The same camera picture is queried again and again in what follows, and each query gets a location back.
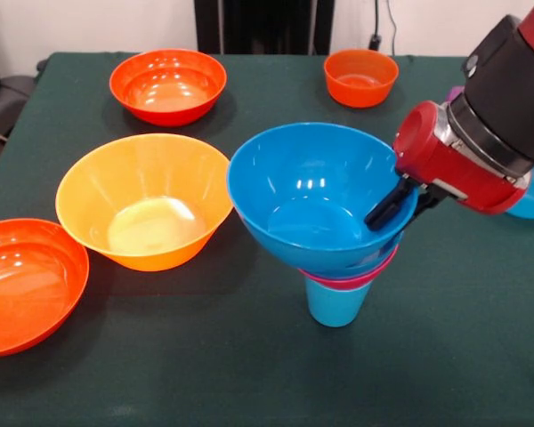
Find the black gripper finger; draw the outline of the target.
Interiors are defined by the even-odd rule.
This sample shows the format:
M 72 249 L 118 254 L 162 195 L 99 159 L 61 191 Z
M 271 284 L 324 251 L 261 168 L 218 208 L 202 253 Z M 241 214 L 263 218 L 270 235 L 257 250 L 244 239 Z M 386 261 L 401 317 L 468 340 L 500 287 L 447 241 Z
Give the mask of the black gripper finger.
M 423 187 L 423 190 L 424 191 L 420 193 L 417 198 L 417 206 L 413 215 L 403 226 L 403 229 L 406 229 L 426 210 L 435 208 L 440 202 L 448 197 L 448 192 L 436 184 L 429 184 L 428 186 Z
M 366 215 L 364 222 L 372 231 L 382 229 L 401 209 L 404 200 L 417 188 L 417 182 L 403 176 L 395 187 Z

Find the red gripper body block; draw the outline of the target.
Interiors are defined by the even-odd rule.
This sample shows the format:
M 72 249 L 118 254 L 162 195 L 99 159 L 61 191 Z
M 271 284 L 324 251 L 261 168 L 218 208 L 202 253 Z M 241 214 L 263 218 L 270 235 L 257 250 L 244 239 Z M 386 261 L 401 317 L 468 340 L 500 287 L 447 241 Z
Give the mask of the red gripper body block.
M 447 191 L 461 205 L 482 214 L 507 211 L 532 181 L 531 172 L 514 178 L 481 160 L 450 127 L 448 106 L 433 101 L 423 101 L 410 111 L 393 149 L 401 173 Z

